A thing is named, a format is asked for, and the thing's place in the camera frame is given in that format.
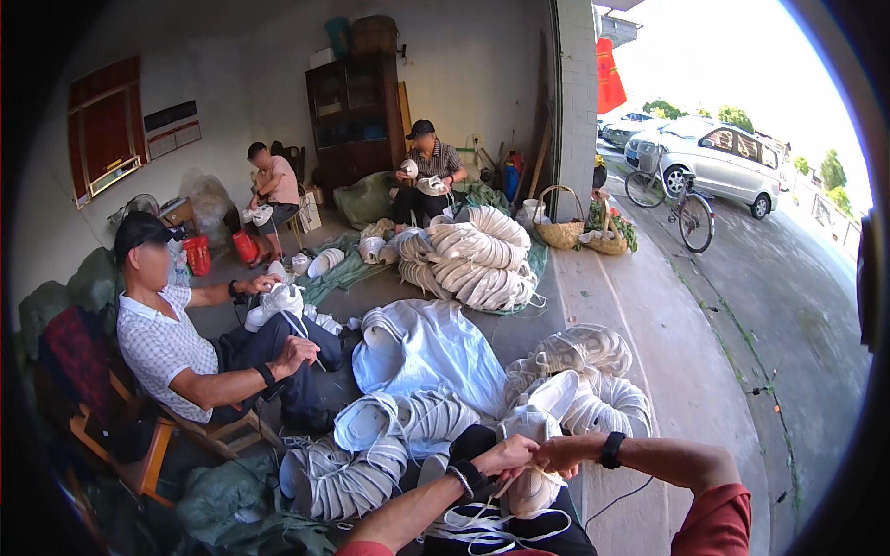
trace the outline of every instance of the parked car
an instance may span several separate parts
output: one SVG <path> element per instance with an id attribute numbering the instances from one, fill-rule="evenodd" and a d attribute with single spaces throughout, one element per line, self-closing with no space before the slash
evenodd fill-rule
<path id="1" fill-rule="evenodd" d="M 696 186 L 717 197 L 741 201 L 761 220 L 779 206 L 779 155 L 735 125 L 681 117 L 660 130 L 661 168 L 671 195 L 679 193 L 683 170 L 695 172 Z M 651 172 L 656 163 L 659 130 L 637 133 L 624 149 L 634 168 Z"/>
<path id="2" fill-rule="evenodd" d="M 615 124 L 607 124 L 603 127 L 603 139 L 616 147 L 624 147 L 627 141 L 634 135 L 647 129 L 664 125 L 667 120 L 659 117 L 649 117 L 642 122 L 636 120 L 619 121 Z"/>
<path id="3" fill-rule="evenodd" d="M 603 137 L 603 128 L 606 125 L 612 125 L 617 122 L 645 122 L 646 120 L 651 120 L 652 116 L 648 114 L 643 114 L 642 112 L 629 112 L 624 116 L 620 117 L 616 122 L 611 121 L 609 118 L 603 119 L 598 117 L 596 119 L 596 136 Z"/>

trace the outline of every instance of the bicycle wheel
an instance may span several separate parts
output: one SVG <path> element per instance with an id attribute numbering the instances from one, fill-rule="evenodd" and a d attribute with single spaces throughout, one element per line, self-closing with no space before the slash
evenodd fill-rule
<path id="1" fill-rule="evenodd" d="M 693 253 L 701 253 L 711 245 L 714 237 L 714 213 L 703 197 L 692 193 L 686 196 L 680 215 L 680 237 Z"/>
<path id="2" fill-rule="evenodd" d="M 658 176 L 637 170 L 624 181 L 624 191 L 634 205 L 655 208 L 665 200 L 665 189 Z"/>

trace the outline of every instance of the man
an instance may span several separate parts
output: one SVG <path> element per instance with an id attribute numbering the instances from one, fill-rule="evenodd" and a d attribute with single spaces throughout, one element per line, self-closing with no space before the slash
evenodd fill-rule
<path id="1" fill-rule="evenodd" d="M 472 425 L 452 445 L 449 465 L 456 465 L 458 472 L 467 471 L 466 462 L 469 462 L 482 476 L 507 479 L 518 477 L 523 468 L 535 464 L 545 471 L 558 471 L 569 479 L 578 474 L 579 464 L 583 460 L 598 461 L 610 468 L 616 464 L 623 465 L 692 491 L 695 495 L 692 508 L 686 514 L 683 527 L 674 535 L 672 554 L 748 554 L 751 495 L 740 484 L 732 456 L 720 447 L 675 439 L 626 439 L 619 432 L 611 435 L 592 432 L 583 436 L 559 436 L 540 446 L 514 434 L 495 445 L 493 431 L 482 425 Z M 472 484 L 470 489 L 479 489 L 479 482 L 474 477 L 459 477 L 451 467 L 449 471 L 445 477 L 394 498 L 365 517 L 352 530 L 336 556 L 395 554 L 416 536 L 422 535 L 427 526 L 437 520 L 442 512 L 453 507 L 461 496 L 469 496 L 464 480 Z M 472 471 L 470 468 L 467 475 L 473 475 Z M 476 495 L 472 500 L 485 502 L 487 496 L 483 489 L 483 499 Z M 571 521 L 569 527 L 548 538 L 528 541 L 522 539 L 560 531 L 565 527 L 566 518 L 560 513 L 551 512 L 533 520 L 511 519 L 506 524 L 506 531 L 521 539 L 523 546 L 531 548 L 512 553 L 526 556 L 596 555 L 596 549 L 577 521 L 566 487 L 561 489 L 551 508 L 568 515 Z M 472 518 L 479 511 L 477 508 L 464 508 L 460 514 Z M 473 531 L 484 532 L 478 528 Z M 478 538 L 472 532 L 468 537 Z M 473 552 L 497 548 L 492 544 L 479 546 L 477 541 Z M 423 554 L 467 554 L 468 549 L 468 542 L 427 535 Z M 652 547 L 652 553 L 659 550 L 659 547 Z"/>
<path id="2" fill-rule="evenodd" d="M 283 253 L 275 230 L 300 210 L 300 190 L 290 163 L 284 157 L 272 156 L 261 142 L 247 149 L 247 160 L 257 168 L 256 190 L 247 208 L 256 210 L 261 204 L 272 207 L 272 216 L 265 224 L 245 224 L 248 236 L 260 248 L 256 258 L 247 265 L 255 269 L 263 262 L 281 260 Z M 266 199 L 266 202 L 261 203 L 261 199 Z"/>
<path id="3" fill-rule="evenodd" d="M 304 318 L 308 339 L 291 335 L 281 313 L 255 334 L 238 328 L 205 340 L 186 309 L 218 305 L 242 294 L 269 292 L 277 275 L 207 287 L 167 285 L 171 232 L 153 215 L 130 213 L 115 236 L 114 252 L 126 290 L 119 297 L 117 341 L 142 388 L 181 417 L 197 423 L 234 423 L 256 403 L 280 393 L 281 420 L 311 432 L 333 429 L 333 412 L 316 406 L 310 365 L 340 364 L 340 342 Z"/>
<path id="4" fill-rule="evenodd" d="M 405 135 L 405 139 L 411 140 L 414 146 L 405 159 L 410 158 L 417 163 L 418 178 L 438 176 L 445 184 L 447 191 L 451 191 L 451 184 L 466 177 L 466 169 L 457 155 L 457 150 L 451 145 L 439 141 L 436 137 L 436 130 L 429 120 L 417 120 L 411 126 L 411 133 Z M 392 202 L 396 233 L 404 230 L 405 225 L 411 223 L 412 212 L 417 219 L 417 225 L 423 226 L 425 215 L 432 218 L 442 214 L 449 204 L 447 196 L 426 195 L 415 188 L 417 180 L 409 178 L 403 170 L 396 171 L 395 179 L 404 186 L 400 188 Z"/>

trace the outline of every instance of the car wheel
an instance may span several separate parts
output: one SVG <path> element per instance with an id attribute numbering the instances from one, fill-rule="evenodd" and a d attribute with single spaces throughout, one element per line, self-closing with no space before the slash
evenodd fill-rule
<path id="1" fill-rule="evenodd" d="M 751 205 L 751 216 L 763 220 L 768 212 L 770 212 L 770 198 L 765 193 L 761 193 L 754 199 L 754 205 Z"/>
<path id="2" fill-rule="evenodd" d="M 683 189 L 683 170 L 679 164 L 675 164 L 665 170 L 665 183 L 667 190 L 670 191 L 671 197 L 676 197 Z"/>

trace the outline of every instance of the road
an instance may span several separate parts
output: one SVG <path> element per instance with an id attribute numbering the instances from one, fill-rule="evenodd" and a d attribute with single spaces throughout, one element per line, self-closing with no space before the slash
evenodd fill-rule
<path id="1" fill-rule="evenodd" d="M 871 355 L 859 344 L 854 262 L 808 230 L 788 197 L 762 221 L 715 199 L 713 242 L 692 254 L 665 205 L 645 210 L 626 197 L 621 151 L 601 140 L 597 152 L 606 190 L 699 300 L 748 392 L 772 499 L 771 553 L 781 554 L 829 487 L 861 412 Z"/>

